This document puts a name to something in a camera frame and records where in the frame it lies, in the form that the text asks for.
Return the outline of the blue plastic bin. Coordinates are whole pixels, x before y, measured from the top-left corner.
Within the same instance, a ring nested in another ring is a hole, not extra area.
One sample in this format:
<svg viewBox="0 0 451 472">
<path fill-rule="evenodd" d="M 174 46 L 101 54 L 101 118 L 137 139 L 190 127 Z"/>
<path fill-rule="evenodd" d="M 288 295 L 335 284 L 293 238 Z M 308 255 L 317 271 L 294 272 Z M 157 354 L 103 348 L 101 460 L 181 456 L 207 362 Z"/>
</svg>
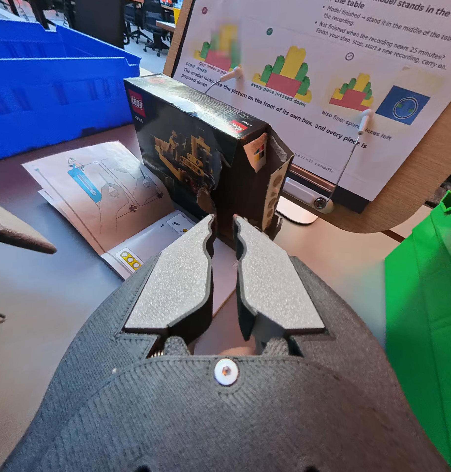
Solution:
<svg viewBox="0 0 451 472">
<path fill-rule="evenodd" d="M 45 30 L 36 22 L 0 19 L 0 59 L 115 57 L 140 65 L 139 56 L 61 25 Z"/>
<path fill-rule="evenodd" d="M 132 122 L 140 58 L 0 59 L 0 159 Z"/>
</svg>

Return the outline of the silver stand base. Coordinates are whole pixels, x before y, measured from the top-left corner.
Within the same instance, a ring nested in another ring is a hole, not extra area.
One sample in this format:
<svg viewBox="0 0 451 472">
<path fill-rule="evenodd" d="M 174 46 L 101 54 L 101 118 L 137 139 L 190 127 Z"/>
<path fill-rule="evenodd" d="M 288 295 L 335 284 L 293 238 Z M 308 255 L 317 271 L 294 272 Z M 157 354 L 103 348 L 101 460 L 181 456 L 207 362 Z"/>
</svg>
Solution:
<svg viewBox="0 0 451 472">
<path fill-rule="evenodd" d="M 318 219 L 313 213 L 283 196 L 278 200 L 276 212 L 288 221 L 302 226 L 312 224 Z"/>
</svg>

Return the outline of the paper instruction booklet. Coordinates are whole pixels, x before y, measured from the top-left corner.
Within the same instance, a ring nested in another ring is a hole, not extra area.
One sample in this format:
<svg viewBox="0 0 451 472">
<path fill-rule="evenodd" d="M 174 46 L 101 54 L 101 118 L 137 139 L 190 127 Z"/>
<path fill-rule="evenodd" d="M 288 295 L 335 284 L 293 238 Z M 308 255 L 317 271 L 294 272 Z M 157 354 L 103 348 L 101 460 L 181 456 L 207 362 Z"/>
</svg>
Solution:
<svg viewBox="0 0 451 472">
<path fill-rule="evenodd" d="M 175 208 L 165 184 L 119 141 L 22 166 L 123 281 L 204 218 Z"/>
</svg>

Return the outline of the wooden display board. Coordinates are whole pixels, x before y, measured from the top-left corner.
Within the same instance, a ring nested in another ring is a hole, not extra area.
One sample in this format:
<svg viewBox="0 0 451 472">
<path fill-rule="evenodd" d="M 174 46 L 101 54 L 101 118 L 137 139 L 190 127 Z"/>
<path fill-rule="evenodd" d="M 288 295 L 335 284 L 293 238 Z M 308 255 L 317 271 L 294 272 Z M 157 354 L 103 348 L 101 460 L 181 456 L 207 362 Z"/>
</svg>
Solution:
<svg viewBox="0 0 451 472">
<path fill-rule="evenodd" d="M 174 78 L 195 1 L 183 1 L 164 74 Z M 339 190 L 332 212 L 322 213 L 282 192 L 283 197 L 333 225 L 356 233 L 383 232 L 411 217 L 438 185 L 451 174 L 451 102 L 435 120 L 374 200 L 363 205 Z"/>
</svg>

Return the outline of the black toy set box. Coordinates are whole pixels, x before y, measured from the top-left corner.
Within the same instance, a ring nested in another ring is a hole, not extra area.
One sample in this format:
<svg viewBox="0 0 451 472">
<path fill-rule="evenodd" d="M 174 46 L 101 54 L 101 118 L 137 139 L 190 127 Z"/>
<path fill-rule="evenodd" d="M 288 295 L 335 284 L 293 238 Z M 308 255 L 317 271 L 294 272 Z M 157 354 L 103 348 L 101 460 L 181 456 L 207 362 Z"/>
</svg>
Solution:
<svg viewBox="0 0 451 472">
<path fill-rule="evenodd" d="M 293 152 L 252 115 L 164 74 L 124 79 L 144 164 L 182 209 L 233 239 L 242 216 L 274 239 L 276 206 Z"/>
</svg>

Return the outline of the metal ledge rail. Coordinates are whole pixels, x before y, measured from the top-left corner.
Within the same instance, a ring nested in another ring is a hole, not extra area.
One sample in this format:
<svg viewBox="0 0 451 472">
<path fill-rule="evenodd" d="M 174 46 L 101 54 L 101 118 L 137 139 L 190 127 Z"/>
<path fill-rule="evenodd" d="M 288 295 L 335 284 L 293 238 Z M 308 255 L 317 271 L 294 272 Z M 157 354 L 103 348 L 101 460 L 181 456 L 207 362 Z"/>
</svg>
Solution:
<svg viewBox="0 0 451 472">
<path fill-rule="evenodd" d="M 333 211 L 334 190 L 334 184 L 295 164 L 291 164 L 283 185 L 284 193 L 322 213 Z"/>
</svg>

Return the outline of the dark cabinet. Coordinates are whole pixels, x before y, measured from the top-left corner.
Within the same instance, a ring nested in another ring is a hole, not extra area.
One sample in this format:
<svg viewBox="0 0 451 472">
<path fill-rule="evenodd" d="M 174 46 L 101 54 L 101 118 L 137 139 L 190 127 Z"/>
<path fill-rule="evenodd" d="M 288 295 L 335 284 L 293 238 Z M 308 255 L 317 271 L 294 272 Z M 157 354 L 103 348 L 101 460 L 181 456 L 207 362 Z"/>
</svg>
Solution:
<svg viewBox="0 0 451 472">
<path fill-rule="evenodd" d="M 75 29 L 123 49 L 123 0 L 75 1 Z"/>
</svg>

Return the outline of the green plastic bin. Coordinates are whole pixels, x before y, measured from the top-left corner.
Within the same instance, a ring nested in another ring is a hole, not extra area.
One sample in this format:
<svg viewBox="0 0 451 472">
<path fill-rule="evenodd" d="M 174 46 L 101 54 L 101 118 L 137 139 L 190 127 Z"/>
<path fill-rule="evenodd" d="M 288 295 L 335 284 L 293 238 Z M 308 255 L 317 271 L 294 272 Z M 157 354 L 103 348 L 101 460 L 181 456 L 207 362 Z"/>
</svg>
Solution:
<svg viewBox="0 0 451 472">
<path fill-rule="evenodd" d="M 451 465 L 451 191 L 385 259 L 386 352 Z"/>
</svg>

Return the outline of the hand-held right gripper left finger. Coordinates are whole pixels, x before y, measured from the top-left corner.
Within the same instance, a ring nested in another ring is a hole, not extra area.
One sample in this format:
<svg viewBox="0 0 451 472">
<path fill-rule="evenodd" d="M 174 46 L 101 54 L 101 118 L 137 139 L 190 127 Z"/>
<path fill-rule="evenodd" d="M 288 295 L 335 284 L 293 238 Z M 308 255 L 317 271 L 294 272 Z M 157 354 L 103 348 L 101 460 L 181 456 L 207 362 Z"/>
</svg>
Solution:
<svg viewBox="0 0 451 472">
<path fill-rule="evenodd" d="M 212 321 L 214 254 L 211 214 L 159 255 L 130 310 L 124 331 L 180 336 L 189 344 Z"/>
</svg>

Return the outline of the white instruction poster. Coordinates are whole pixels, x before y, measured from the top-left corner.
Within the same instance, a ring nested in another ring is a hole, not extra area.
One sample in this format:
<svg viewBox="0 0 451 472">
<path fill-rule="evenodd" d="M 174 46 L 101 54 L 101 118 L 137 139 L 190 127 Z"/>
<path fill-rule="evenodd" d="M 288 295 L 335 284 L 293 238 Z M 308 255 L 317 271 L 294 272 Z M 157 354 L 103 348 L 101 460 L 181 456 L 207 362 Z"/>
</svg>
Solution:
<svg viewBox="0 0 451 472">
<path fill-rule="evenodd" d="M 195 1 L 174 78 L 269 123 L 294 164 L 367 202 L 451 102 L 451 1 Z"/>
</svg>

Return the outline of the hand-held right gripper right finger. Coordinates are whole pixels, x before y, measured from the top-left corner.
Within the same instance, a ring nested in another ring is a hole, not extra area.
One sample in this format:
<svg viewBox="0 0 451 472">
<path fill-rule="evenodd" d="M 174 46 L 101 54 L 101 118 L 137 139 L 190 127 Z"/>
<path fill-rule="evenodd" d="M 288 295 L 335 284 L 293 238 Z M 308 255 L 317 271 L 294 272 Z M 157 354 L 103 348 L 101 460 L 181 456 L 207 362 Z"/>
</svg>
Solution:
<svg viewBox="0 0 451 472">
<path fill-rule="evenodd" d="M 300 342 L 326 339 L 326 308 L 310 272 L 244 217 L 234 215 L 238 259 L 237 304 L 240 331 L 254 337 L 263 354 L 273 338 L 284 339 L 290 354 L 304 354 Z"/>
</svg>

